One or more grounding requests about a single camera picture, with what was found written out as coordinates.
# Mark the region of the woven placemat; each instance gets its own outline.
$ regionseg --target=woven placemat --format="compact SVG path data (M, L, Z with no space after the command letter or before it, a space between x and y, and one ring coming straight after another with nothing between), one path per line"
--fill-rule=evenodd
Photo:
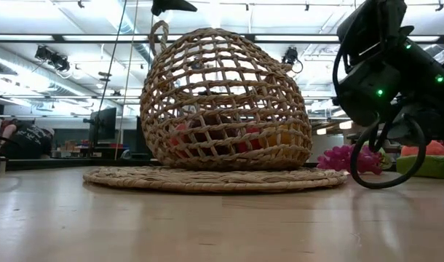
M212 172L169 167L99 167L84 174L85 182L118 188L186 193L282 192L337 186L343 172L301 168L294 171Z

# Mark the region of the purple grapes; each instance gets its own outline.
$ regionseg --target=purple grapes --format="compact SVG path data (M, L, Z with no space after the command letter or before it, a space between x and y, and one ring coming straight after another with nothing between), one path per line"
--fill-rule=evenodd
M354 146L343 145L341 147L334 146L331 150L324 151L324 156L317 157L320 169L341 171L350 170L350 156L352 155ZM376 175L381 174L381 153L373 153L368 146L363 146L358 155L357 169L359 173L372 172Z

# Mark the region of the wicker basket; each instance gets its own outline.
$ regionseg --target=wicker basket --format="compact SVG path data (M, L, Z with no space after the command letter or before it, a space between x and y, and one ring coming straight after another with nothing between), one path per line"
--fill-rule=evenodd
M154 33L163 26L156 55ZM193 170L286 170L311 155L311 125L288 68L220 28L166 47L149 36L154 63L141 95L148 147L165 165Z

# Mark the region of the person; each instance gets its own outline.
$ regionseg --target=person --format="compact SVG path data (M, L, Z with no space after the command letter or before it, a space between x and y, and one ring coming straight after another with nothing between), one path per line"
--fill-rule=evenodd
M16 122L5 127L2 134L16 143L2 143L0 152L9 159L49 159L54 134L49 127Z

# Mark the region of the ceiling light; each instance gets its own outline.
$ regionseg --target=ceiling light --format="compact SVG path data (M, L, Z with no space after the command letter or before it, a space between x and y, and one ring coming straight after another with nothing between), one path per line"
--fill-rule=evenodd
M17 41L54 41L54 38L52 36L48 35L1 35L0 34L0 41L10 41L10 40L17 40Z
M10 117L16 117L16 118L40 118L40 117L46 117L46 118L75 118L79 119L79 121L82 120L82 117L90 117L89 114L74 114L74 115L0 115L0 117L4 118L10 118ZM136 119L136 116L123 116L124 119Z
M125 89L120 90L120 92L122 94L124 94L125 93ZM128 88L128 90L127 90L127 98L130 98L132 96L139 97L142 93L143 93L142 89L138 89L138 88L130 89L130 88Z
M114 35L92 35L92 36L82 36L82 35L66 35L63 36L66 41L115 41L116 36ZM146 41L147 36L136 36L133 35L121 35L118 41Z
M284 36L284 35L271 35L271 36L256 36L256 41L303 41L303 42L337 42L338 36L331 35L310 35L310 36Z
M0 95L0 98L22 98L22 99L42 99L44 95Z
M51 96L53 99L88 99L92 98L91 95L53 95Z
M332 98L332 96L317 96L317 97L305 96L305 97L303 97L304 100L328 100L331 98Z
M421 42L421 41L437 41L439 36L409 36L411 41Z
M318 135L325 135L327 133L327 130L325 128L321 128L316 131Z
M353 121L347 121L340 123L338 126L340 127L341 130L348 130L352 128L352 125Z
M339 110L339 111L333 113L332 116L343 116L344 114L346 114L345 111Z
M10 99L0 98L0 101L14 103L14 104L20 105L20 106L31 106L30 103L28 103L24 100L21 100L21 99L17 99L17 98L10 98Z
M167 36L167 40L168 41L175 41L177 39L179 39L180 37L182 37L182 35L168 35Z

